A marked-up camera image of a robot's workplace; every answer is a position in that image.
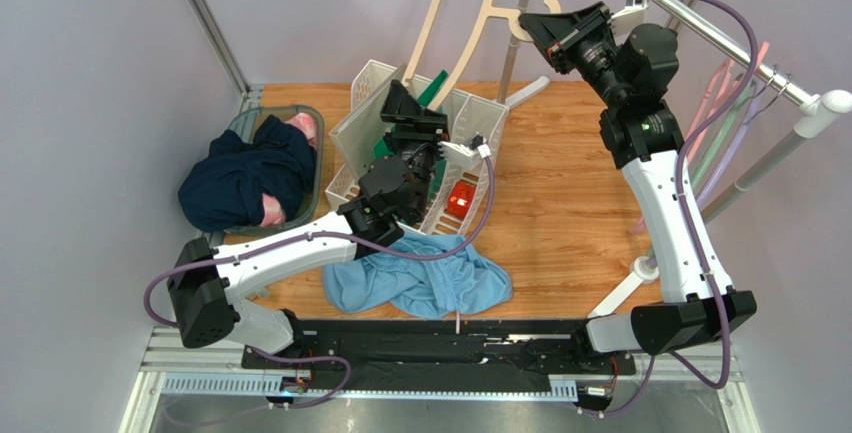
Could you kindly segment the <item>light blue shorts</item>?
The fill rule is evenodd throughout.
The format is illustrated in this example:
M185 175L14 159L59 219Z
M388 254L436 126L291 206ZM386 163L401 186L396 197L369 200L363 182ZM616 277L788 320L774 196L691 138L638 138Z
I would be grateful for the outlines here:
M387 253L325 266L330 304L355 314L391 304L415 317L473 315L512 298L510 275L471 245L447 258L415 261Z

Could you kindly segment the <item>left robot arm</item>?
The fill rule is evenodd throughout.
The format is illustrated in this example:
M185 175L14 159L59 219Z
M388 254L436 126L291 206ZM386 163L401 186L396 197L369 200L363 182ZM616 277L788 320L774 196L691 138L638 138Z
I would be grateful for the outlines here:
M404 228L424 219L435 165L447 149L446 114L418 103L398 80L379 110L390 124L390 155L373 160L359 193L318 220L237 245L212 247L204 238L184 244L162 278L183 347L232 340L267 353L295 341L293 316L249 300L249 295L306 270L388 253Z

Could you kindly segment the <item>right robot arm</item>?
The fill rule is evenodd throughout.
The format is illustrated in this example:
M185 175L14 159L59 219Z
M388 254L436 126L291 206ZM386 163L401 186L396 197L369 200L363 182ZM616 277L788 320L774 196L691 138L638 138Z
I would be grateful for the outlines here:
M600 136L642 212L659 271L660 302L596 317L586 337L599 353L668 353L729 338L757 311L716 257L692 191L684 139L664 100L679 69L676 33L635 26L615 41L603 3L572 13L519 16L520 27L560 74L578 71L604 101Z

